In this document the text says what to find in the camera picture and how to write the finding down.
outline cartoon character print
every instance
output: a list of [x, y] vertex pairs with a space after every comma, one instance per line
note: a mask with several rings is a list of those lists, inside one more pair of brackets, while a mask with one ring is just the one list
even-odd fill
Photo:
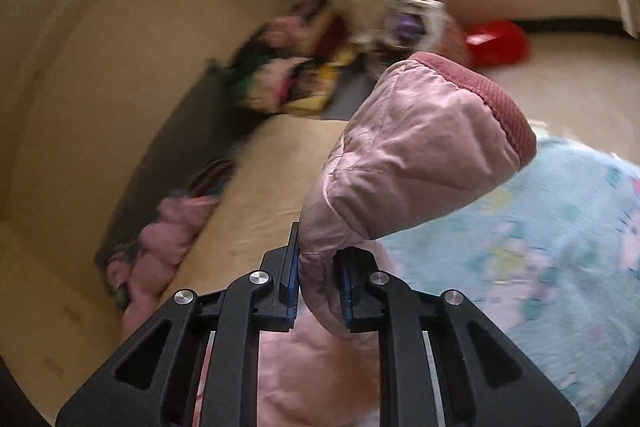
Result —
[[[631, 179], [631, 184], [636, 193], [636, 197], [640, 196], [640, 180], [637, 178]], [[620, 255], [620, 263], [618, 268], [620, 270], [632, 270], [636, 272], [637, 276], [640, 276], [640, 210], [628, 214], [624, 213], [624, 216], [619, 217], [622, 222], [623, 228], [620, 232], [622, 236], [622, 254]]]
[[510, 223], [508, 229], [507, 237], [488, 251], [485, 276], [490, 285], [482, 306], [502, 331], [540, 316], [557, 281], [545, 251], [527, 246], [523, 224]]

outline pink fabric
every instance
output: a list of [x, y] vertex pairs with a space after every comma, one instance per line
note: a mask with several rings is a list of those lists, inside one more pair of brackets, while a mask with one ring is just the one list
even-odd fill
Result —
[[484, 76], [428, 53], [386, 70], [303, 205], [300, 284], [318, 321], [350, 336], [333, 276], [337, 250], [472, 203], [535, 147], [524, 115]]
[[471, 203], [535, 150], [526, 119], [487, 78], [425, 53], [385, 71], [304, 204], [300, 277], [313, 315], [301, 315], [289, 333], [260, 338], [258, 427], [338, 427], [376, 409], [377, 335], [344, 328], [335, 251], [359, 245], [393, 272], [373, 239]]
[[140, 252], [135, 263], [131, 266], [122, 252], [111, 257], [107, 282], [114, 291], [126, 284], [130, 299], [122, 318], [123, 339], [154, 313], [162, 292], [219, 203], [210, 196], [164, 198], [158, 205], [158, 220], [138, 235]]

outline red object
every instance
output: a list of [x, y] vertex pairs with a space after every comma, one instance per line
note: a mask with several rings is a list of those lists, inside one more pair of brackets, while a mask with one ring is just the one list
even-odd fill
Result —
[[529, 57], [529, 39], [522, 28], [511, 21], [494, 21], [469, 28], [466, 47], [475, 67], [517, 64]]

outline cartoon print fabric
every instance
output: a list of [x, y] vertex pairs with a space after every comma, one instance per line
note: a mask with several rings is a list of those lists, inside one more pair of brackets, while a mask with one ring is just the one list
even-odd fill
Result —
[[414, 289], [465, 293], [586, 425], [640, 348], [640, 168], [542, 137], [511, 181], [381, 240]]

